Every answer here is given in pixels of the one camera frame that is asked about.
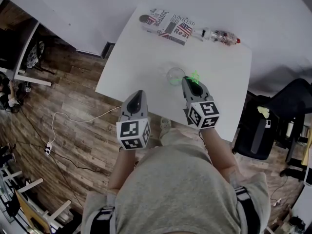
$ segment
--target chair backrest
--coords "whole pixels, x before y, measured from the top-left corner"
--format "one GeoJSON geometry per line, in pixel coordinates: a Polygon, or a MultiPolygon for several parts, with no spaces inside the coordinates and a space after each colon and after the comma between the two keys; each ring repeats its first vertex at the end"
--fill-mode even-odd
{"type": "Polygon", "coordinates": [[[312,113],[312,86],[304,79],[296,79],[261,106],[283,119],[312,113]]]}

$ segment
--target gray t-shirt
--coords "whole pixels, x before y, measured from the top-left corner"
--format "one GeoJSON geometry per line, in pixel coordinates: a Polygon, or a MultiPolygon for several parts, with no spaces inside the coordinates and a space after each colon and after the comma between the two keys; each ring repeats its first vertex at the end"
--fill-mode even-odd
{"type": "MultiPolygon", "coordinates": [[[[260,173],[243,184],[267,226],[270,202],[260,173]]],[[[116,197],[118,234],[238,234],[240,219],[233,187],[193,145],[152,149],[116,197]]]]}

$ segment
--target power outlet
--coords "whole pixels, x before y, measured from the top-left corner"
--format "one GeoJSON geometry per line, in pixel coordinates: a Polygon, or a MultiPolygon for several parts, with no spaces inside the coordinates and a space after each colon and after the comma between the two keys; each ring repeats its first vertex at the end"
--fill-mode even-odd
{"type": "Polygon", "coordinates": [[[45,147],[44,152],[45,152],[45,154],[50,155],[51,150],[52,150],[52,144],[50,142],[48,142],[47,146],[45,147]]]}

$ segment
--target yellow cloth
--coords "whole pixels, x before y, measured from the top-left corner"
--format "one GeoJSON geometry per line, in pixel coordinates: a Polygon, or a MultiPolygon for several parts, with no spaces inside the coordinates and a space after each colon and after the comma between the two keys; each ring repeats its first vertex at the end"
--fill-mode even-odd
{"type": "Polygon", "coordinates": [[[263,114],[264,118],[267,119],[270,116],[270,110],[265,107],[257,106],[259,113],[263,114]]]}

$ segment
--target baseboard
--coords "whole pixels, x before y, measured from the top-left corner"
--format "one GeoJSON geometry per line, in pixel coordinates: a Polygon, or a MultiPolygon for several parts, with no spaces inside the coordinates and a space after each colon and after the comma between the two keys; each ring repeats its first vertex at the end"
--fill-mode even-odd
{"type": "Polygon", "coordinates": [[[112,50],[113,50],[113,47],[115,46],[114,43],[111,43],[111,42],[107,42],[105,44],[105,47],[102,51],[102,53],[99,55],[99,54],[95,54],[95,53],[92,53],[92,52],[88,52],[88,51],[83,51],[83,50],[79,50],[79,49],[76,49],[76,51],[78,53],[81,53],[81,54],[84,54],[84,55],[87,55],[87,56],[92,56],[92,57],[98,57],[98,58],[102,58],[102,59],[107,59],[109,57],[109,55],[111,54],[112,50]]]}

